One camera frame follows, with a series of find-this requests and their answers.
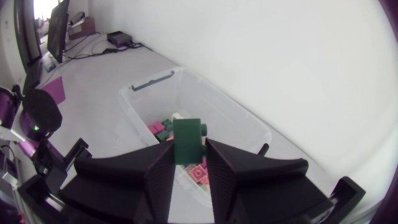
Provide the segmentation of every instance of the purple robot part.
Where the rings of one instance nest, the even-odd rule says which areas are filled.
[[[25,141],[19,141],[18,146],[22,149],[27,157],[31,158],[35,154],[39,143],[26,139]]]
[[[22,111],[19,124],[22,132],[33,141],[39,141],[50,134],[48,129],[37,127],[26,111]]]
[[[11,129],[17,110],[14,95],[0,87],[0,126]]]
[[[156,121],[152,124],[158,132],[164,131],[165,127],[160,121]]]

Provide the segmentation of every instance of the white surface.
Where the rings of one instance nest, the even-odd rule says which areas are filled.
[[[93,2],[99,31],[203,74],[334,181],[352,177],[367,191],[357,212],[383,198],[398,158],[398,48],[378,1]]]
[[[81,47],[94,39],[87,38],[83,45],[68,52],[74,55]],[[93,44],[105,39],[98,38],[85,47],[81,54],[89,54]],[[107,42],[97,45],[96,49],[105,49]],[[129,121],[118,103],[118,92],[128,83],[141,80],[157,72],[175,67],[176,64],[147,49],[134,49],[117,54],[74,60],[59,67],[51,80],[60,75],[63,78],[66,100],[59,104],[63,116],[61,128],[50,138],[51,143],[65,155],[78,138],[88,144],[93,157],[110,157],[146,147],[138,136],[134,125]],[[46,81],[50,74],[43,74]],[[267,157],[278,159],[307,159],[309,170],[307,177],[329,195],[336,182],[325,175],[319,165],[311,160],[292,143],[270,128],[272,144]],[[15,150],[22,161],[24,180],[35,174],[31,161],[23,152]],[[76,175],[74,168],[68,173],[65,183]],[[211,208],[201,205],[179,184],[174,184],[169,213],[169,222],[176,223],[211,223],[214,221]]]
[[[6,0],[0,9],[0,85],[24,88],[26,72],[17,44],[14,23],[14,1]]]
[[[171,77],[140,90],[170,74]],[[264,122],[217,90],[202,76],[183,67],[170,68],[158,74],[135,80],[120,90],[119,101],[148,146],[158,144],[147,128],[156,121],[170,119],[174,113],[184,118],[200,118],[207,125],[207,137],[257,154],[264,143],[271,143],[271,132]],[[211,207],[211,196],[180,167],[175,178],[201,204]]]
[[[84,12],[85,16],[88,17],[88,0],[70,0],[69,1],[69,19],[73,18],[79,12]]]

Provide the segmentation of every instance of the green block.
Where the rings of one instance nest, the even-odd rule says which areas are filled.
[[[163,126],[165,126],[166,131],[172,131],[173,130],[173,122],[171,120],[166,119],[162,122]]]
[[[205,146],[201,137],[207,135],[207,127],[200,119],[174,120],[174,163],[201,164]]]
[[[159,140],[160,142],[166,141],[166,139],[168,139],[169,137],[169,133],[165,130],[156,135],[157,140]]]

